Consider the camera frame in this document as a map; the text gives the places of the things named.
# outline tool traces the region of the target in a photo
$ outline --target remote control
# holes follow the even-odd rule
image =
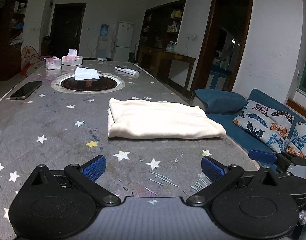
[[[139,71],[135,71],[129,68],[121,68],[121,67],[115,67],[116,70],[131,74],[131,75],[138,75],[140,72]]]

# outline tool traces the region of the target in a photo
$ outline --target pink butterfly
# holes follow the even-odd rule
[[[259,104],[256,104],[255,107],[252,107],[252,109],[257,110],[259,112],[261,112],[262,114],[264,114],[266,117],[268,117],[267,111],[268,108]]]

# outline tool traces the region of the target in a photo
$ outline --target white circular rim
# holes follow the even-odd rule
[[[107,78],[113,79],[117,83],[117,86],[112,89],[103,90],[103,91],[70,90],[61,85],[64,80],[74,77],[74,73],[69,73],[69,74],[59,76],[55,80],[53,80],[53,82],[51,83],[51,87],[55,89],[56,91],[63,92],[63,93],[69,93],[69,94],[104,94],[104,93],[117,91],[125,87],[125,82],[118,76],[111,75],[111,74],[102,74],[102,73],[97,73],[97,74],[99,75],[99,77],[107,77]]]

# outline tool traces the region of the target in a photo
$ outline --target refrigerator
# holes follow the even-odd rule
[[[134,24],[119,21],[116,24],[112,59],[114,61],[128,62],[132,42]]]

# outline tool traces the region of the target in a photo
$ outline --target metal screw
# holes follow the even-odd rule
[[[118,197],[115,195],[108,195],[103,198],[103,202],[106,204],[114,204],[118,201]]]
[[[190,197],[190,201],[194,204],[202,204],[205,201],[205,197],[195,195],[195,196]]]

